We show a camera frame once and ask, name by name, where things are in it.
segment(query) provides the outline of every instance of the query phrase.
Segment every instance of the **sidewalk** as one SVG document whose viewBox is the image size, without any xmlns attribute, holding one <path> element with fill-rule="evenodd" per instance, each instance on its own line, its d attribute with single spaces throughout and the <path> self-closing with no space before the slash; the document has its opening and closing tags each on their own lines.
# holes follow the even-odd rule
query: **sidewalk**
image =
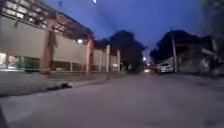
<svg viewBox="0 0 224 128">
<path fill-rule="evenodd" d="M 106 74 L 55 73 L 47 77 L 38 73 L 4 72 L 0 73 L 0 97 L 46 92 L 48 89 L 60 90 L 65 84 L 69 87 L 80 87 L 106 81 Z"/>
<path fill-rule="evenodd" d="M 212 79 L 209 77 L 188 75 L 188 74 L 172 74 L 168 75 L 167 77 L 179 81 L 184 81 L 186 83 L 192 83 L 193 85 L 197 86 L 208 87 L 216 91 L 224 91 L 224 78 L 222 77 Z"/>
</svg>

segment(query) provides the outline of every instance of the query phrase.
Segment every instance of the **utility pole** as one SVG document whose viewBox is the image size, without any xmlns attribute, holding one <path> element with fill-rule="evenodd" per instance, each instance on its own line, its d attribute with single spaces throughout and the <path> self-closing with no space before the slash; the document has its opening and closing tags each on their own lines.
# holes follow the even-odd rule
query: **utility pole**
<svg viewBox="0 0 224 128">
<path fill-rule="evenodd" d="M 176 43 L 173 38 L 173 35 L 171 35 L 171 40 L 172 40 L 172 47 L 173 47 L 173 63 L 174 63 L 174 71 L 175 73 L 178 72 L 178 62 L 177 62 L 177 52 L 176 52 Z"/>
<path fill-rule="evenodd" d="M 121 51 L 117 50 L 117 70 L 118 73 L 121 72 Z"/>
</svg>

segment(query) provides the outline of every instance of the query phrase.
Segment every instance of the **pole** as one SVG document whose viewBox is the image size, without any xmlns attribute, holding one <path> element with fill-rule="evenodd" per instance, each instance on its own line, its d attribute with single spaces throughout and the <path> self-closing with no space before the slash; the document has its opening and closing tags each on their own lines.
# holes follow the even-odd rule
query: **pole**
<svg viewBox="0 0 224 128">
<path fill-rule="evenodd" d="M 117 50 L 117 70 L 119 73 L 121 72 L 121 52 L 120 52 L 120 50 Z"/>
<path fill-rule="evenodd" d="M 217 58 L 218 58 L 218 56 L 217 56 L 217 53 L 218 53 L 218 47 L 217 47 L 217 44 L 216 44 L 216 42 L 215 42 L 215 39 L 212 39 L 212 47 L 213 47 L 213 50 L 214 50 L 214 52 L 215 52 L 215 55 L 214 55 L 213 57 L 214 57 L 214 59 L 217 59 Z"/>
<path fill-rule="evenodd" d="M 176 43 L 175 43 L 173 36 L 171 36 L 171 38 L 172 38 L 172 46 L 173 46 L 174 71 L 175 71 L 175 73 L 177 73 L 178 72 L 178 62 L 177 62 Z"/>
</svg>

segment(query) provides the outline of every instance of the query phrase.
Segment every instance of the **street light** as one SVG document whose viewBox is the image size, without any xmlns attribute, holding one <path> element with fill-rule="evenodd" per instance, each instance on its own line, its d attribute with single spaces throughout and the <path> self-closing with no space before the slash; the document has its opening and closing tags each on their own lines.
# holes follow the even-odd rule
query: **street light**
<svg viewBox="0 0 224 128">
<path fill-rule="evenodd" d="M 96 4 L 96 0 L 93 0 L 93 3 Z"/>
<path fill-rule="evenodd" d="M 146 57 L 143 57 L 143 59 L 142 59 L 143 61 L 146 61 L 147 60 L 147 58 Z"/>
</svg>

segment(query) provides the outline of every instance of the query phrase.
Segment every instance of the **light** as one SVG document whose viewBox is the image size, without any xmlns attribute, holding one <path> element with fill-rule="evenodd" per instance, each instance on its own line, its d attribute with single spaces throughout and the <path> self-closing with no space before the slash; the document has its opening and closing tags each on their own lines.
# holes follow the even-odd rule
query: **light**
<svg viewBox="0 0 224 128">
<path fill-rule="evenodd" d="M 147 58 L 146 57 L 143 57 L 143 61 L 146 61 L 147 60 Z"/>
<path fill-rule="evenodd" d="M 93 0 L 93 3 L 96 4 L 96 0 Z"/>
<path fill-rule="evenodd" d="M 166 68 L 161 68 L 161 70 L 166 70 Z"/>
<path fill-rule="evenodd" d="M 83 40 L 82 39 L 78 39 L 78 43 L 79 44 L 82 44 L 83 43 Z"/>
<path fill-rule="evenodd" d="M 145 73 L 149 73 L 150 70 L 149 70 L 149 69 L 145 69 L 144 72 L 145 72 Z"/>
<path fill-rule="evenodd" d="M 113 64 L 113 67 L 118 67 L 118 64 Z"/>
</svg>

